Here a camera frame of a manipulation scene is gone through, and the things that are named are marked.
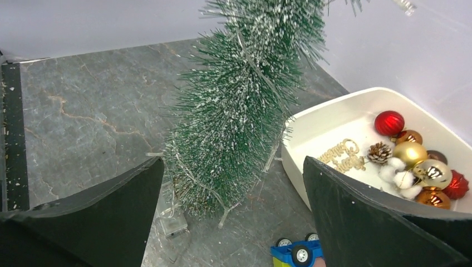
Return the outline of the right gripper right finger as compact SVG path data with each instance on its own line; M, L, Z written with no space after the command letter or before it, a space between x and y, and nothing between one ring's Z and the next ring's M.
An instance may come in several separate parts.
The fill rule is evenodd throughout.
M402 199L306 157L303 181L327 266L470 266L471 214Z

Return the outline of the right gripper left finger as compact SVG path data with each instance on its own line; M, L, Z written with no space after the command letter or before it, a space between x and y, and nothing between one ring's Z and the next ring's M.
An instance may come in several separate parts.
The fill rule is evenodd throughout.
M153 157L71 196L2 212L1 265L140 266L163 173Z

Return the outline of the white cotton boll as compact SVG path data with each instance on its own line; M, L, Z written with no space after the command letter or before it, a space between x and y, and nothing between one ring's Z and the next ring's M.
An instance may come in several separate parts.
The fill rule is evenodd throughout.
M422 191L422 186L412 171L406 170L406 164L397 157L387 159L380 167L378 176L404 199L413 200Z

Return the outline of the small frosted christmas tree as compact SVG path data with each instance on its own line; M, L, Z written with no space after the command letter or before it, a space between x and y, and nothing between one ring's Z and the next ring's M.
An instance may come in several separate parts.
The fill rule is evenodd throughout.
M222 214L250 191L304 89L303 64L326 51L328 1L207 1L222 27L205 33L180 75L165 156L178 201Z

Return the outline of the clear battery box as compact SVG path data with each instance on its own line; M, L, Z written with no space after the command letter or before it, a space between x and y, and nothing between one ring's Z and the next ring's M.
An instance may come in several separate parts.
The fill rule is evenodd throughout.
M176 197L173 183L171 181L163 183L160 189L156 214L166 238L178 235L188 228L188 223L180 206L181 204Z

